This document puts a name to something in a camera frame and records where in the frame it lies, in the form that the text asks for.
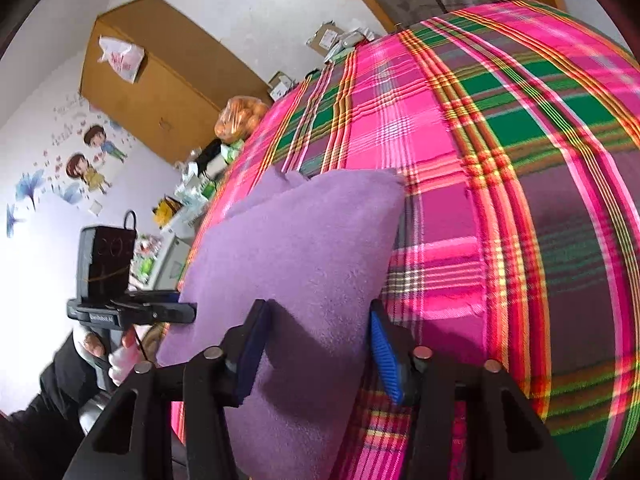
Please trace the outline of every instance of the wooden wardrobe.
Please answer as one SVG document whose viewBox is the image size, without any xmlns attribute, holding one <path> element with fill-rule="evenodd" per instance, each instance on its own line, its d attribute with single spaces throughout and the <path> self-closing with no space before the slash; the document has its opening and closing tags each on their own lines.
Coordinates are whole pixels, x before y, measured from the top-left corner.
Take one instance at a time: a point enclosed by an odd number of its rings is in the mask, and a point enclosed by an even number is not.
<svg viewBox="0 0 640 480">
<path fill-rule="evenodd" d="M 121 79 L 108 63 L 98 63 L 101 36 L 145 49 L 135 83 Z M 98 16 L 80 93 L 171 164 L 214 139 L 229 98 L 272 102 L 265 82 L 164 0 L 135 0 Z"/>
</svg>

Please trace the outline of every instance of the purple pillow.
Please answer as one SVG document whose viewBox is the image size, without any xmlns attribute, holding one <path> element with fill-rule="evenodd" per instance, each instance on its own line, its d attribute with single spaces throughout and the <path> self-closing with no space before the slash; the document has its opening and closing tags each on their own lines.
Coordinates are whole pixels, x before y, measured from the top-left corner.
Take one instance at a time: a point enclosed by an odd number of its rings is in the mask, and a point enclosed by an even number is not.
<svg viewBox="0 0 640 480">
<path fill-rule="evenodd" d="M 181 297 L 198 303 L 196 321 L 171 327 L 158 362 L 187 361 L 255 299 L 276 300 L 252 394 L 226 410 L 234 456 L 259 480 L 324 480 L 362 378 L 369 304 L 385 283 L 404 188 L 382 170 L 290 182 L 271 168 L 262 179 L 247 207 L 203 238 Z"/>
</svg>

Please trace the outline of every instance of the plaid bedsheet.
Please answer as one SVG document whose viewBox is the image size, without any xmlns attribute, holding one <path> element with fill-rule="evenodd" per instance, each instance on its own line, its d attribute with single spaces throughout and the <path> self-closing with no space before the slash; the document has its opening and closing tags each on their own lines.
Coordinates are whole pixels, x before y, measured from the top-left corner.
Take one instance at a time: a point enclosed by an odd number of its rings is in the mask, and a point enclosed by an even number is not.
<svg viewBox="0 0 640 480">
<path fill-rule="evenodd" d="M 558 10 L 505 2 L 433 18 L 278 102 L 190 257 L 271 164 L 396 168 L 392 320 L 463 360 L 498 359 L 576 478 L 604 478 L 640 415 L 639 117 L 635 60 Z M 369 365 L 332 478 L 397 478 L 409 421 Z M 464 427 L 461 411 L 458 454 Z"/>
</svg>

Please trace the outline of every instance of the clear plastic bag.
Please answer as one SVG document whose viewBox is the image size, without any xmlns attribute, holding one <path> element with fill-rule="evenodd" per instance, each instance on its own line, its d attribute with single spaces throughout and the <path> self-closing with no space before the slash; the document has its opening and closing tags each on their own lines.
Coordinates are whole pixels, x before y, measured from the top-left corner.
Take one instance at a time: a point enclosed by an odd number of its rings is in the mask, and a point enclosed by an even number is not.
<svg viewBox="0 0 640 480">
<path fill-rule="evenodd" d="M 236 96 L 226 103 L 216 123 L 216 136 L 225 144 L 245 140 L 269 111 L 269 105 L 256 97 Z"/>
<path fill-rule="evenodd" d="M 140 63 L 145 57 L 145 49 L 126 41 L 106 36 L 101 36 L 98 44 L 102 49 L 102 57 L 98 62 L 104 63 L 108 61 L 115 73 L 123 78 L 124 81 L 135 82 Z"/>
</svg>

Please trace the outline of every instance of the cartoon boy decal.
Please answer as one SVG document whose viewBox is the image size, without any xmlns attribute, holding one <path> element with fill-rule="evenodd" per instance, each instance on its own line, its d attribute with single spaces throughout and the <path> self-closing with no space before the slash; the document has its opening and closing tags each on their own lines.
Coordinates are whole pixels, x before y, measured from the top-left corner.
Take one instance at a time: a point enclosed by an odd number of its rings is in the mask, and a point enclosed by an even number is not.
<svg viewBox="0 0 640 480">
<path fill-rule="evenodd" d="M 84 134 L 84 143 L 91 148 L 100 148 L 104 153 L 108 153 L 112 157 L 117 158 L 123 164 L 124 159 L 127 158 L 127 155 L 116 148 L 113 142 L 107 140 L 107 134 L 104 132 L 104 128 L 98 126 L 98 124 L 94 124 L 94 126 L 89 128 L 87 133 Z"/>
<path fill-rule="evenodd" d="M 74 180 L 80 178 L 87 184 L 89 191 L 99 189 L 106 194 L 104 186 L 111 187 L 111 184 L 104 179 L 104 175 L 98 173 L 82 153 L 72 155 L 66 162 L 66 174 Z"/>
</svg>

